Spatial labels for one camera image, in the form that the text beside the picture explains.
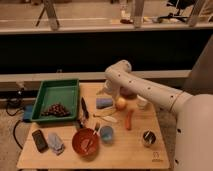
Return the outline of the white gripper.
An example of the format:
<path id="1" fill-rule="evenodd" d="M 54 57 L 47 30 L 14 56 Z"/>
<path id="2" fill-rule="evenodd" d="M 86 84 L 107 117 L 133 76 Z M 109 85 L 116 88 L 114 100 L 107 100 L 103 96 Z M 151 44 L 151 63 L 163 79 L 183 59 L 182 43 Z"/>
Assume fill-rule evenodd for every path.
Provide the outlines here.
<path id="1" fill-rule="evenodd" d="M 109 80 L 104 83 L 103 90 L 106 94 L 111 95 L 113 99 L 116 99 L 119 95 L 119 86 Z"/>

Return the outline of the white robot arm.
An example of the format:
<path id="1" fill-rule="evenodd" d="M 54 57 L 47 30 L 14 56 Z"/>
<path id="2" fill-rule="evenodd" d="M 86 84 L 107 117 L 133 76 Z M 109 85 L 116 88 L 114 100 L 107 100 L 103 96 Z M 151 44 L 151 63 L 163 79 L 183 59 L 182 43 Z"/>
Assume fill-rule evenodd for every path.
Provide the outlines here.
<path id="1" fill-rule="evenodd" d="M 124 87 L 178 115 L 173 171 L 213 171 L 213 95 L 191 95 L 131 74 L 121 60 L 105 70 L 104 91 L 116 97 Z"/>

